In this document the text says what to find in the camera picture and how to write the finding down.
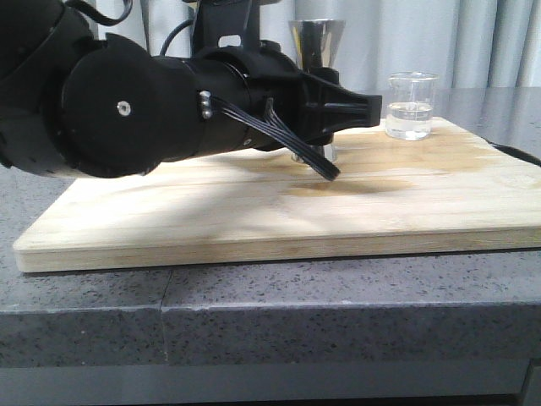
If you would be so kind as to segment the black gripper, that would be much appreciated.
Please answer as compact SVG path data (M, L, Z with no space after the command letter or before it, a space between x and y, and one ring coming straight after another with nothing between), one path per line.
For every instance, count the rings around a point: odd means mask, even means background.
M334 133L380 124L381 95L364 95L338 85L334 69L304 71L273 41L243 45L243 66L250 90L272 99L280 119L308 145L323 147Z

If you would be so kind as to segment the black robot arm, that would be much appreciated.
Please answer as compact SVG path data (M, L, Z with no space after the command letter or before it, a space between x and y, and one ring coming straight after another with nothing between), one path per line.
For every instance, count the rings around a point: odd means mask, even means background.
M83 1L1 4L1 163L50 177L119 178L163 162L287 148L328 180L315 151L380 123L382 98L299 69L260 39L256 1L199 1L192 55L150 55Z

